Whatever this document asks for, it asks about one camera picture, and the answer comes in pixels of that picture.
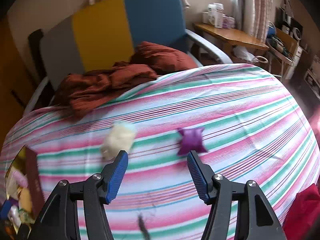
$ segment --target wooden table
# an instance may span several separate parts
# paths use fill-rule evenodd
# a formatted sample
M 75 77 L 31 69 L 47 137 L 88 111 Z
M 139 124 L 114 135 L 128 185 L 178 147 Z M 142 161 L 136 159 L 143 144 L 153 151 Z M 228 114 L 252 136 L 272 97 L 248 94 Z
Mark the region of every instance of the wooden table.
M 255 37 L 246 34 L 243 31 L 236 29 L 218 29 L 212 25 L 205 23 L 194 23 L 195 32 L 200 36 L 207 33 L 221 41 L 223 41 L 223 52 L 229 57 L 231 56 L 232 46 L 244 46 L 246 48 L 269 50 L 269 47 Z

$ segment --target ribbed blue rubber pad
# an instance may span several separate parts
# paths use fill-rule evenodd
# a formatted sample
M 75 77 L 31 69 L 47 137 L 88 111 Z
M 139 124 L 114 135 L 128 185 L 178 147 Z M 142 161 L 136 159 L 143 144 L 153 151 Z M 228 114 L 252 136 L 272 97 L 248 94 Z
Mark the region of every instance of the ribbed blue rubber pad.
M 108 204 L 110 204 L 110 202 L 115 199 L 118 194 L 124 173 L 128 167 L 128 160 L 128 155 L 124 154 L 111 176 L 108 184 L 108 193 L 106 195 L 106 201 Z
M 189 168 L 193 183 L 196 186 L 196 190 L 198 192 L 199 198 L 202 199 L 204 203 L 207 203 L 209 201 L 209 196 L 207 192 L 208 185 L 205 182 L 202 172 L 200 171 L 191 153 L 188 153 L 187 155 L 187 164 L 188 164 L 188 168 Z

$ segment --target purple pouch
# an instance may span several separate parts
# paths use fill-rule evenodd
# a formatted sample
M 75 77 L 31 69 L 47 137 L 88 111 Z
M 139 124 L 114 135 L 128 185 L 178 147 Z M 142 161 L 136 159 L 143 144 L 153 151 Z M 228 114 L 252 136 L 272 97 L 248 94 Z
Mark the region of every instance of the purple pouch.
M 202 143 L 203 127 L 183 129 L 178 128 L 178 133 L 181 134 L 180 150 L 178 155 L 186 155 L 188 152 L 194 150 L 197 153 L 208 152 Z

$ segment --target rust-colored pillow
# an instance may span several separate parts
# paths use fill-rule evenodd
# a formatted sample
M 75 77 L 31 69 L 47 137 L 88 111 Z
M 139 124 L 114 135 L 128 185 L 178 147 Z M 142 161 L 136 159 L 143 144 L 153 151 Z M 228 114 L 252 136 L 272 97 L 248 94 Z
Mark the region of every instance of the rust-colored pillow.
M 146 64 L 158 75 L 197 68 L 192 58 L 184 52 L 147 41 L 136 47 L 130 64 Z

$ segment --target bed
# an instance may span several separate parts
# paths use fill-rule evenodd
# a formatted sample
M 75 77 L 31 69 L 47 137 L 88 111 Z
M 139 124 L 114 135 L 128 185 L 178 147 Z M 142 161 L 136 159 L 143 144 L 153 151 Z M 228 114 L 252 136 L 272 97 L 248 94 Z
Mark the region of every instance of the bed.
M 204 127 L 202 162 L 232 181 L 254 179 L 281 223 L 295 195 L 319 176 L 315 136 L 287 89 L 253 65 L 212 65 L 141 84 L 80 120 L 57 106 L 27 114 L 2 148 L 1 201 L 4 174 L 24 145 L 38 154 L 45 198 L 61 179 L 77 182 L 100 172 L 100 146 L 115 120 L 137 129 L 117 198 L 105 206 L 115 239 L 142 239 L 139 214 L 152 239 L 201 238 L 210 206 L 198 198 L 186 158 L 177 156 L 179 127 Z M 236 209 L 233 203 L 228 239 Z M 81 202 L 78 215 L 87 239 Z

